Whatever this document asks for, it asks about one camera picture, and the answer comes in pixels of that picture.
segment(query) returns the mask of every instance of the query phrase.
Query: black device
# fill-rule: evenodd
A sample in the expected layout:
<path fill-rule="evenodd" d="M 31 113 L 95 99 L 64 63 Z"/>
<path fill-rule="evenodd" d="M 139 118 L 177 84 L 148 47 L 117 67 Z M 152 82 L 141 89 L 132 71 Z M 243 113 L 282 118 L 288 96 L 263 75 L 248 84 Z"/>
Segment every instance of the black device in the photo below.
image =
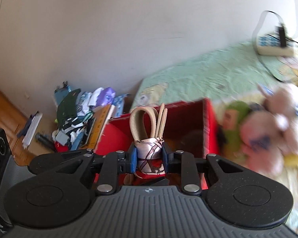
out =
<path fill-rule="evenodd" d="M 280 40 L 280 47 L 287 47 L 286 31 L 283 25 L 281 27 L 278 27 L 278 35 Z"/>
<path fill-rule="evenodd" d="M 0 129 L 0 236 L 12 227 L 3 206 L 6 191 L 32 176 L 34 174 L 29 172 L 28 167 L 21 167 L 15 163 L 5 132 Z"/>
<path fill-rule="evenodd" d="M 165 171 L 181 174 L 180 187 L 163 178 L 120 187 L 118 175 L 136 169 L 133 144 L 106 157 L 83 149 L 34 158 L 32 177 L 4 196 L 11 223 L 4 237 L 298 237 L 284 224 L 293 198 L 282 184 L 215 154 L 194 158 L 166 143 L 162 152 Z"/>
<path fill-rule="evenodd" d="M 35 134 L 35 139 L 37 141 L 39 141 L 47 149 L 50 149 L 53 152 L 56 152 L 56 149 L 55 149 L 55 146 L 54 146 L 54 142 L 52 142 L 51 140 L 49 140 L 47 137 L 45 137 L 41 133 L 38 132 L 37 134 Z"/>

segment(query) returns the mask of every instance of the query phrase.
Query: bed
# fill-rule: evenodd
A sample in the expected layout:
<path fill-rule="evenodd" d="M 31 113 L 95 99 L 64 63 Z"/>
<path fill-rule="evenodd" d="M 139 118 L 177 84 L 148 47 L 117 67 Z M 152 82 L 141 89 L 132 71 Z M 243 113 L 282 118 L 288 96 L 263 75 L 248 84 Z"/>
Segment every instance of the bed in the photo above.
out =
<path fill-rule="evenodd" d="M 262 57 L 265 65 L 279 79 L 295 78 L 298 74 L 296 59 Z M 196 101 L 202 97 L 212 100 L 221 123 L 226 105 L 234 99 L 261 102 L 257 84 L 274 87 L 274 80 L 259 63 L 251 42 L 201 55 L 168 67 L 142 81 L 131 111 L 137 106 L 158 106 L 177 101 Z M 287 221 L 298 234 L 298 166 L 285 167 L 278 177 L 268 176 L 285 185 L 293 194 L 294 207 Z"/>

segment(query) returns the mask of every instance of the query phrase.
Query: white paper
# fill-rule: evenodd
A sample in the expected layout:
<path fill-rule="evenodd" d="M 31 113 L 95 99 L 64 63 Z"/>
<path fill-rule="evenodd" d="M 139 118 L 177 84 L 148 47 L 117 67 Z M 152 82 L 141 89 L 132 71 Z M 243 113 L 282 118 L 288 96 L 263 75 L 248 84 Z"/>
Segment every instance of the white paper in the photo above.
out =
<path fill-rule="evenodd" d="M 70 135 L 71 135 L 71 143 L 73 144 L 74 141 L 76 140 L 77 134 L 76 134 L 76 132 L 71 132 Z"/>
<path fill-rule="evenodd" d="M 30 127 L 29 127 L 29 129 L 27 131 L 27 134 L 24 136 L 23 141 L 22 141 L 22 144 L 23 144 L 23 148 L 24 149 L 26 149 L 30 145 L 30 143 L 31 143 L 31 141 L 33 139 L 34 133 L 35 133 L 35 131 L 37 129 L 37 126 L 40 123 L 40 120 L 41 120 L 42 116 L 43 116 L 43 113 L 37 113 L 34 116 L 32 122 L 30 124 Z"/>
<path fill-rule="evenodd" d="M 100 87 L 93 92 L 93 94 L 91 95 L 91 99 L 89 100 L 89 103 L 88 103 L 89 106 L 96 105 L 97 98 L 98 98 L 100 92 L 102 92 L 103 90 L 104 90 L 104 88 Z"/>

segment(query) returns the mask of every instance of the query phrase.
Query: green plush toy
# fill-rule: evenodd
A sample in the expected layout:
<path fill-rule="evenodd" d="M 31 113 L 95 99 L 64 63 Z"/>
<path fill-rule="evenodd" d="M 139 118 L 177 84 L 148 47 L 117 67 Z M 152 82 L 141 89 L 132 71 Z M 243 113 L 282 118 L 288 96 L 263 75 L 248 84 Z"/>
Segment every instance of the green plush toy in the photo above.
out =
<path fill-rule="evenodd" d="M 243 101 L 234 101 L 226 107 L 223 118 L 223 132 L 226 144 L 223 147 L 224 156 L 236 163 L 242 161 L 244 156 L 240 153 L 242 140 L 240 138 L 240 123 L 250 112 L 250 107 Z"/>

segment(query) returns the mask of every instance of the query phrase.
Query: power plug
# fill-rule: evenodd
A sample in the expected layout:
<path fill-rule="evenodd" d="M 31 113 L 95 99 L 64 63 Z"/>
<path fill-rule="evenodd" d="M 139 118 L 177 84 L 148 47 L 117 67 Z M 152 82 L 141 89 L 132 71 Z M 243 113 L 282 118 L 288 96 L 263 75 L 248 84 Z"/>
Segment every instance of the power plug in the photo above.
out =
<path fill-rule="evenodd" d="M 287 40 L 286 47 L 281 47 L 278 37 L 268 35 L 257 37 L 256 46 L 260 55 L 293 57 L 298 52 L 295 42 Z"/>

